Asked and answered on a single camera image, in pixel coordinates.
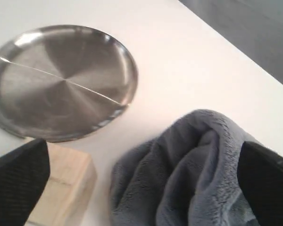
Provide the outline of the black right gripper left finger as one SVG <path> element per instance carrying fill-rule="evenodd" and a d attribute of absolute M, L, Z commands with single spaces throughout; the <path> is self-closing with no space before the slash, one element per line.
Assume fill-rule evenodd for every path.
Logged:
<path fill-rule="evenodd" d="M 49 179 L 49 152 L 32 140 L 0 157 L 0 226 L 23 226 Z"/>

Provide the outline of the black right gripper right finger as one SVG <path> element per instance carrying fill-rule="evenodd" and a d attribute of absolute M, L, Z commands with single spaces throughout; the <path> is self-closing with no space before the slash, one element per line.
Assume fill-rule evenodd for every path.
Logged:
<path fill-rule="evenodd" d="M 283 157 L 255 142 L 241 147 L 239 187 L 261 226 L 283 226 Z"/>

